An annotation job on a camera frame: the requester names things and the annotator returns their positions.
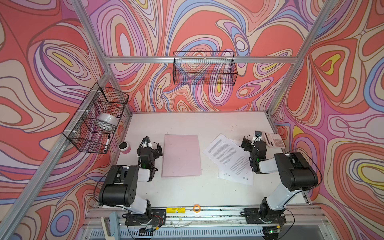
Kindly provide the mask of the pink file folder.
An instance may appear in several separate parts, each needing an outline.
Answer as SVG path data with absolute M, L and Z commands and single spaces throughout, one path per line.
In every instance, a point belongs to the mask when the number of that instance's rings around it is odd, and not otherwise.
M 165 135 L 162 177 L 194 177 L 201 174 L 198 135 Z

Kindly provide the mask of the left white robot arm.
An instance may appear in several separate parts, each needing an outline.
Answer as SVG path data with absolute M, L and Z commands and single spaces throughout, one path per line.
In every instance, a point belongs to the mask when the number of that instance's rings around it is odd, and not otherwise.
M 137 196 L 139 182 L 151 182 L 158 168 L 156 159 L 163 156 L 161 145 L 144 137 L 137 149 L 136 165 L 112 166 L 107 173 L 98 196 L 99 204 L 120 207 L 134 216 L 152 216 L 149 200 Z

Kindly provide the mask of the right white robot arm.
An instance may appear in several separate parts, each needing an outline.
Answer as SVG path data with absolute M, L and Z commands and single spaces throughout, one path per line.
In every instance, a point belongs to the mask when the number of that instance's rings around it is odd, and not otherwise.
M 259 218 L 272 221 L 280 217 L 297 194 L 315 188 L 319 178 L 301 153 L 274 154 L 267 158 L 267 143 L 260 139 L 262 133 L 256 131 L 249 140 L 243 137 L 241 148 L 250 153 L 250 166 L 255 174 L 278 173 L 281 183 L 274 192 L 262 200 L 258 210 Z

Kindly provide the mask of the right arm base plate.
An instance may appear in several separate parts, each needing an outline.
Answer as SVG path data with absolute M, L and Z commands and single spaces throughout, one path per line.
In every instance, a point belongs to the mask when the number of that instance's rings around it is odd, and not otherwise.
M 245 208 L 240 215 L 246 218 L 247 224 L 284 225 L 287 222 L 284 211 Z

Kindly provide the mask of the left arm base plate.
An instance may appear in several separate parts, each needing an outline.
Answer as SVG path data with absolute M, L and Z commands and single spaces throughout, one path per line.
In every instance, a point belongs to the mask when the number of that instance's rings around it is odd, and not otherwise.
M 152 209 L 142 215 L 134 215 L 127 211 L 122 215 L 127 226 L 161 227 L 166 223 L 166 209 Z

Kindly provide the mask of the printed English text sheet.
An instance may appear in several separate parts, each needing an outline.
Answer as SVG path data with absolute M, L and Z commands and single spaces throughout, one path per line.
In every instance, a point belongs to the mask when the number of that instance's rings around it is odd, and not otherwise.
M 219 134 L 203 153 L 218 167 L 234 172 L 240 162 L 249 158 L 250 154 L 236 145 L 223 134 Z

